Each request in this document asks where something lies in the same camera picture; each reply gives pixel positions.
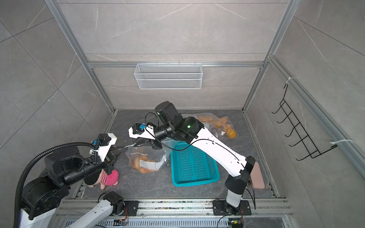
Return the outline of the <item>clear plastic bag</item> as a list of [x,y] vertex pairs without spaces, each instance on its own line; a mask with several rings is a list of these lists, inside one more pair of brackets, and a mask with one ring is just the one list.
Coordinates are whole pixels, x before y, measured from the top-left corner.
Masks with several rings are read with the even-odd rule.
[[170,159],[170,153],[172,150],[163,146],[162,149],[153,149],[151,146],[134,147],[133,145],[128,146],[126,155],[129,159],[129,165],[132,167],[132,162],[138,157],[145,155],[152,162],[156,163],[156,168],[161,170],[165,167]]
[[212,113],[182,114],[182,116],[184,118],[190,116],[196,118],[217,138],[225,136],[229,129],[233,129],[226,116],[217,117]]

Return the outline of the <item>clear pink-dotted zipper bag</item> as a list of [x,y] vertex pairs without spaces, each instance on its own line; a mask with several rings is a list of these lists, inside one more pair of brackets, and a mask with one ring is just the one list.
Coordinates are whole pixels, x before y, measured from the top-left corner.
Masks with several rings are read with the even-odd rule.
[[233,124],[227,116],[221,117],[213,126],[213,132],[217,138],[234,139],[237,136]]

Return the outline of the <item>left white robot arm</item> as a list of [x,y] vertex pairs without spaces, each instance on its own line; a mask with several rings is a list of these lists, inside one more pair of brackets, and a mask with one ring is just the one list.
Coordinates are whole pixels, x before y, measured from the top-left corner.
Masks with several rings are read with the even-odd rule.
[[[71,185],[79,181],[90,186],[116,185],[114,165],[127,148],[112,146],[107,149],[104,161],[95,149],[101,147],[88,142],[71,142],[45,150],[32,159],[18,181],[13,226],[19,228],[22,222],[32,221],[57,208],[69,195]],[[44,159],[46,168],[38,178],[26,183],[31,169],[41,159]]]

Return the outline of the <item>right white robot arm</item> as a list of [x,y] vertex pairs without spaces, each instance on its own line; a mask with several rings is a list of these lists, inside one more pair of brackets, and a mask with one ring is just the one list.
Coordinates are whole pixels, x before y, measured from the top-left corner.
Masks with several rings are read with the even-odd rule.
[[189,147],[194,146],[212,157],[229,174],[225,181],[228,192],[222,209],[228,214],[237,214],[256,160],[229,148],[198,119],[192,116],[183,117],[169,101],[159,104],[153,114],[158,119],[157,125],[135,123],[128,130],[129,136],[136,141],[146,139],[159,149],[165,146],[162,142],[164,139],[186,142]]

